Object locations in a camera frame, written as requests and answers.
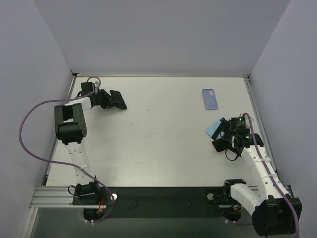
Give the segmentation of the black phone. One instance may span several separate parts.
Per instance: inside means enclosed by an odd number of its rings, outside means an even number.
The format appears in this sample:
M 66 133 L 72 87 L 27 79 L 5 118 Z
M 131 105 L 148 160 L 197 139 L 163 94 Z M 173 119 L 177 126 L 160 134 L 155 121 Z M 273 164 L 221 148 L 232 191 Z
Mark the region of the black phone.
M 121 110 L 126 110 L 127 106 L 126 103 L 119 91 L 110 90 L 111 97 L 119 102 L 118 106 L 116 108 Z

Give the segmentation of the lilac phone case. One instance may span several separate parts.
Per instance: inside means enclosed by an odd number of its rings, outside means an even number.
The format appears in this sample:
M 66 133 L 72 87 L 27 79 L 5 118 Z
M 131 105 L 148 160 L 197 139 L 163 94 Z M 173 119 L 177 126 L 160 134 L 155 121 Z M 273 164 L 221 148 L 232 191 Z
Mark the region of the lilac phone case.
M 213 89 L 202 90 L 203 102 L 206 110 L 217 110 L 218 104 Z

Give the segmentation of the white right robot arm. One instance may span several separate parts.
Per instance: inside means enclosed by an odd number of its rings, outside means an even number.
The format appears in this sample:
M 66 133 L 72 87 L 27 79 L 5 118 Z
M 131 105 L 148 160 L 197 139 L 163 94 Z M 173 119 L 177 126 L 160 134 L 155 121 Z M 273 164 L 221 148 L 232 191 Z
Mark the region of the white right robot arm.
M 228 196 L 251 215 L 256 233 L 261 237 L 293 234 L 298 238 L 302 203 L 280 181 L 260 135 L 254 132 L 250 116 L 244 113 L 229 120 L 220 118 L 210 137 L 216 152 L 231 151 L 251 171 L 257 193 L 242 180 L 228 180 L 226 185 Z

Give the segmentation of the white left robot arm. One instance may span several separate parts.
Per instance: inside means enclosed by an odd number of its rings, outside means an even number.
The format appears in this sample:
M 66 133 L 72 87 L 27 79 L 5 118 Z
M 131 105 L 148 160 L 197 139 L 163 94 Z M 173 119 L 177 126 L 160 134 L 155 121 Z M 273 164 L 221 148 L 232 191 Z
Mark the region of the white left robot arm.
M 74 197 L 85 198 L 89 203 L 96 204 L 103 195 L 102 189 L 96 181 L 96 175 L 91 169 L 85 148 L 87 126 L 84 112 L 101 107 L 104 110 L 118 108 L 127 109 L 119 91 L 98 89 L 93 82 L 81 83 L 81 91 L 76 98 L 65 105 L 54 108 L 55 134 L 66 147 L 75 170 L 76 185 Z

